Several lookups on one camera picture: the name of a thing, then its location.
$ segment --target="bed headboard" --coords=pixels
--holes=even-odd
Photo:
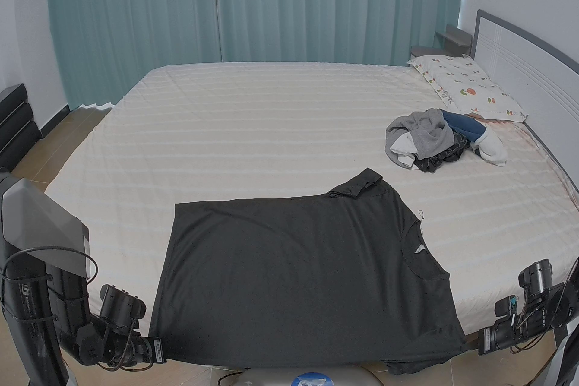
[[[471,51],[529,113],[527,127],[579,186],[579,64],[537,36],[478,10]]]

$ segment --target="round blue logo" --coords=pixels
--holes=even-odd
[[[292,381],[291,386],[334,386],[334,382],[323,373],[303,373]]]

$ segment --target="pillowcase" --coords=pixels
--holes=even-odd
[[[494,84],[471,57],[425,55],[411,59],[449,110],[483,119],[523,122],[527,113]]]

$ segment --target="black t-shirt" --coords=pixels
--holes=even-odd
[[[329,193],[175,205],[150,332],[167,358],[237,367],[460,353],[449,274],[420,221],[366,169]]]

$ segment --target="clothing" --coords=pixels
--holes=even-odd
[[[396,140],[390,147],[390,151],[396,153],[398,155],[398,160],[406,167],[413,169],[418,168],[414,166],[414,159],[416,159],[414,155],[418,153],[418,150],[416,149],[409,132],[399,136],[398,140]]]
[[[453,161],[458,161],[463,151],[470,146],[470,141],[466,135],[454,132],[454,144],[447,150],[438,153],[430,158],[418,160],[416,159],[414,164],[423,172],[436,172],[442,163],[451,163]]]
[[[442,111],[430,108],[428,111],[414,111],[411,115],[397,117],[386,129],[385,151],[388,157],[401,167],[409,168],[398,160],[398,155],[390,148],[405,133],[412,136],[418,159],[429,158],[454,144],[452,129],[445,122]]]
[[[474,119],[474,117],[449,113],[444,109],[441,109],[441,111],[444,120],[451,129],[466,136],[470,142],[475,142],[485,133],[486,127]]]
[[[176,204],[175,214],[149,332],[167,358],[248,368],[382,360],[412,373],[461,352],[449,274],[370,169],[325,194]]]
[[[472,146],[475,153],[489,163],[500,166],[507,163],[507,149],[495,131],[488,126],[485,133]]]

